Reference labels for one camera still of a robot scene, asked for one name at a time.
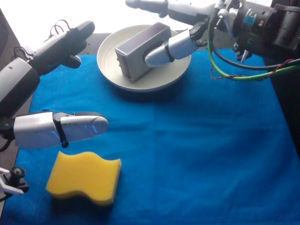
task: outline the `white background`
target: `white background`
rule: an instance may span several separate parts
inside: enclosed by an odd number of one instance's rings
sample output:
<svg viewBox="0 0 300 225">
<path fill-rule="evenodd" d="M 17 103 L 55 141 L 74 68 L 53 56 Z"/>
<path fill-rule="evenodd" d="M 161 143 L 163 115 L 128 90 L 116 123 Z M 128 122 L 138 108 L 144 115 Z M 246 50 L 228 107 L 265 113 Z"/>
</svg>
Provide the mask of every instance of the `white background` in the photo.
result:
<svg viewBox="0 0 300 225">
<path fill-rule="evenodd" d="M 155 13 L 132 9 L 126 6 L 125 0 L 0 1 L 0 8 L 20 45 L 29 51 L 42 45 L 50 34 L 50 28 L 59 19 L 67 20 L 70 27 L 92 20 L 96 25 L 95 33 L 111 33 L 132 25 L 156 22 L 167 24 L 172 30 L 184 30 L 191 27 L 169 17 L 161 19 Z M 264 5 L 271 5 L 272 2 L 272 0 L 251 1 Z"/>
</svg>

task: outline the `green wire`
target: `green wire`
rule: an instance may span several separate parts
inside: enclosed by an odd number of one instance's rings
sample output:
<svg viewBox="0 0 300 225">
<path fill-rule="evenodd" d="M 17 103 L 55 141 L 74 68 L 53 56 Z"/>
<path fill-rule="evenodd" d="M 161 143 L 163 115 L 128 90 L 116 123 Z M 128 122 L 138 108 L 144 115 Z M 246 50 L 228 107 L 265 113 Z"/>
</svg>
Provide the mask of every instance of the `green wire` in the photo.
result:
<svg viewBox="0 0 300 225">
<path fill-rule="evenodd" d="M 229 74 L 225 73 L 224 71 L 222 71 L 217 66 L 217 64 L 216 64 L 216 62 L 215 62 L 215 60 L 213 58 L 213 55 L 212 55 L 212 49 L 210 47 L 210 41 L 208 41 L 207 46 L 208 46 L 208 54 L 209 54 L 212 66 L 223 77 L 231 77 L 230 79 L 234 80 L 234 81 L 257 81 L 257 80 L 263 80 L 263 79 L 268 78 L 269 75 L 272 73 L 272 72 L 268 72 L 268 73 L 265 73 L 265 74 L 258 74 L 258 75 L 254 75 L 254 76 L 236 76 L 236 77 L 232 77 L 231 75 L 229 75 Z M 277 70 L 274 75 L 286 74 L 288 72 L 292 72 L 292 71 L 294 71 L 296 69 L 299 69 L 299 68 L 300 68 L 300 66 L 286 67 L 286 68 Z"/>
</svg>

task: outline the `plate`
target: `plate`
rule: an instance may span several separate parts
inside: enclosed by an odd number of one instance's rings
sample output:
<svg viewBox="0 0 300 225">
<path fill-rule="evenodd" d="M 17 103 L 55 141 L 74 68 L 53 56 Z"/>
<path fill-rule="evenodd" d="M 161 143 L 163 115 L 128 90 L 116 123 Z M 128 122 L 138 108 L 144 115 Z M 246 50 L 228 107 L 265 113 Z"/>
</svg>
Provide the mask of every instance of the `plate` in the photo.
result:
<svg viewBox="0 0 300 225">
<path fill-rule="evenodd" d="M 121 29 L 108 36 L 99 47 L 97 53 L 98 67 L 104 77 L 114 85 L 134 92 L 152 92 L 176 82 L 187 70 L 191 56 L 154 68 L 135 82 L 123 76 L 115 48 L 149 26 L 137 25 Z"/>
</svg>

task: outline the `blue fabric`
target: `blue fabric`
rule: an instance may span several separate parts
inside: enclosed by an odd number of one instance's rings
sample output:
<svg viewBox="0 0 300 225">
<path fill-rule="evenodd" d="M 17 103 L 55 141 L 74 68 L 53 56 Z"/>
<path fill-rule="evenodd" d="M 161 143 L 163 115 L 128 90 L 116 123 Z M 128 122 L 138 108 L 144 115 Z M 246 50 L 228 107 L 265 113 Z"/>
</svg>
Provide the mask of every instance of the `blue fabric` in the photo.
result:
<svg viewBox="0 0 300 225">
<path fill-rule="evenodd" d="M 212 80 L 199 51 L 172 87 L 134 94 L 111 85 L 95 55 L 82 61 L 43 76 L 30 111 L 95 111 L 110 128 L 65 150 L 20 149 L 16 164 L 31 187 L 7 201 L 4 225 L 300 223 L 299 158 L 269 80 Z M 217 62 L 231 74 L 254 74 Z M 263 65 L 255 56 L 247 63 Z M 122 160 L 113 207 L 51 198 L 45 186 L 59 150 Z"/>
</svg>

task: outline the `wavy sponge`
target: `wavy sponge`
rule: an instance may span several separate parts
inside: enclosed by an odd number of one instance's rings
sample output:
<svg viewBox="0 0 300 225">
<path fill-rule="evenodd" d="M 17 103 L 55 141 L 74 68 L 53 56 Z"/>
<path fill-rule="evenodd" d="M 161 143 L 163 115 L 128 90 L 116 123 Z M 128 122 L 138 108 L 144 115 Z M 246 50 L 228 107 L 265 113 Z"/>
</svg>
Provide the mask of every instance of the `wavy sponge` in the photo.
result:
<svg viewBox="0 0 300 225">
<path fill-rule="evenodd" d="M 95 204 L 113 203 L 121 160 L 105 160 L 93 152 L 58 153 L 46 190 L 55 198 L 85 195 Z"/>
</svg>

